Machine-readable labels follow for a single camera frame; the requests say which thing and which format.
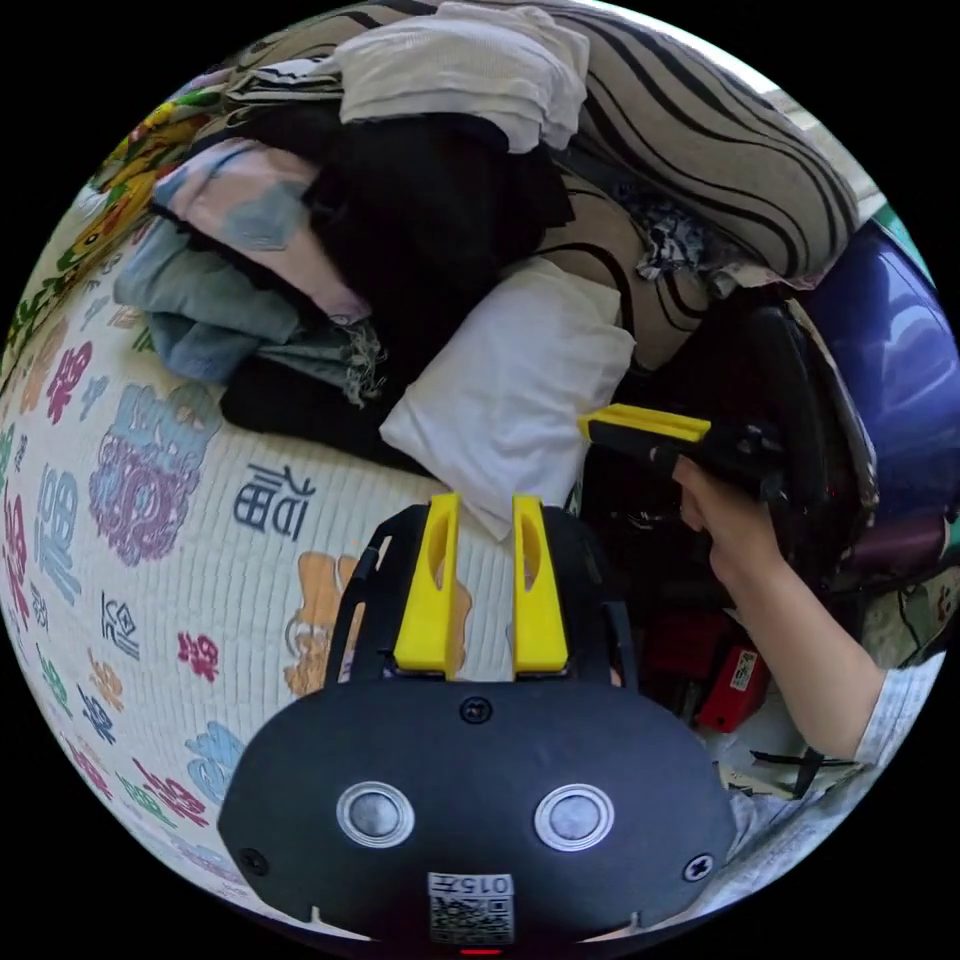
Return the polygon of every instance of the white sleeve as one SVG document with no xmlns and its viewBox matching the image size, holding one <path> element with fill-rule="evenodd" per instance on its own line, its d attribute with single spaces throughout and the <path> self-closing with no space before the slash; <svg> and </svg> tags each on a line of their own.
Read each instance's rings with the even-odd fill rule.
<svg viewBox="0 0 960 960">
<path fill-rule="evenodd" d="M 857 751 L 861 766 L 849 779 L 795 801 L 731 791 L 737 838 L 726 864 L 692 907 L 651 929 L 731 906 L 773 883 L 816 850 L 866 796 L 906 739 L 933 689 L 943 658 L 941 653 L 921 666 L 889 671 Z"/>
<path fill-rule="evenodd" d="M 879 771 L 893 758 L 923 709 L 943 665 L 943 658 L 944 654 L 940 653 L 920 666 L 887 671 L 880 696 L 854 757 L 861 768 L 876 768 Z M 865 772 L 861 770 L 851 780 L 857 780 Z M 843 781 L 834 789 L 839 790 L 849 782 Z M 823 794 L 822 790 L 811 791 L 802 800 L 783 800 L 780 797 L 748 797 L 740 791 L 731 791 L 730 803 L 737 821 L 737 838 L 728 862 L 746 847 L 754 847 L 757 842 L 762 842 L 781 821 L 793 819 Z"/>
</svg>

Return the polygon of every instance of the red box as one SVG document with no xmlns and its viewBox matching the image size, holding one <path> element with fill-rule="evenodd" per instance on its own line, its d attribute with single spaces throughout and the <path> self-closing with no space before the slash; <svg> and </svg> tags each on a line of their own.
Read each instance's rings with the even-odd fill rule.
<svg viewBox="0 0 960 960">
<path fill-rule="evenodd" d="M 730 631 L 724 613 L 668 613 L 643 638 L 643 671 L 708 682 L 717 646 Z"/>
<path fill-rule="evenodd" d="M 752 647 L 739 644 L 727 654 L 697 722 L 718 733 L 732 733 L 766 696 L 770 671 Z"/>
</svg>

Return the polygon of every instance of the qr code label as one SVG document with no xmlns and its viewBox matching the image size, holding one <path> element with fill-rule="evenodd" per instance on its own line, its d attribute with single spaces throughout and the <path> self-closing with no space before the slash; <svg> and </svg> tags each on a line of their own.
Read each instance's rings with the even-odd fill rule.
<svg viewBox="0 0 960 960">
<path fill-rule="evenodd" d="M 510 874 L 427 874 L 430 939 L 457 946 L 513 943 Z"/>
<path fill-rule="evenodd" d="M 757 655 L 752 650 L 742 650 L 737 659 L 737 669 L 733 671 L 730 686 L 738 693 L 743 693 L 753 676 L 753 668 L 757 665 Z"/>
</svg>

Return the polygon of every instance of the patterned bed sheet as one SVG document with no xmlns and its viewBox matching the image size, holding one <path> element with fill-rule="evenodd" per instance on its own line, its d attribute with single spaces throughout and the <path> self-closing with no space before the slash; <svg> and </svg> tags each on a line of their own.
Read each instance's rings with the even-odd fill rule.
<svg viewBox="0 0 960 960">
<path fill-rule="evenodd" d="M 113 300 L 143 234 L 67 294 L 0 396 L 2 609 L 46 719 L 111 812 L 178 873 L 269 916 L 216 832 L 230 773 L 319 687 L 377 525 L 443 488 L 226 423 L 216 390 L 169 374 L 139 312 Z M 464 516 L 462 677 L 511 676 L 512 566 Z"/>
</svg>

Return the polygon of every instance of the person's hand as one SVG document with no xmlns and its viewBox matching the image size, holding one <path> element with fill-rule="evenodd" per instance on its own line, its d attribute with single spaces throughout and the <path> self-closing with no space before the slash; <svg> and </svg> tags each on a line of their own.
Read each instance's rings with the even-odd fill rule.
<svg viewBox="0 0 960 960">
<path fill-rule="evenodd" d="M 727 589 L 756 583 L 783 564 L 765 504 L 714 479 L 686 457 L 677 460 L 673 479 L 683 488 L 683 521 L 710 534 L 710 566 Z"/>
</svg>

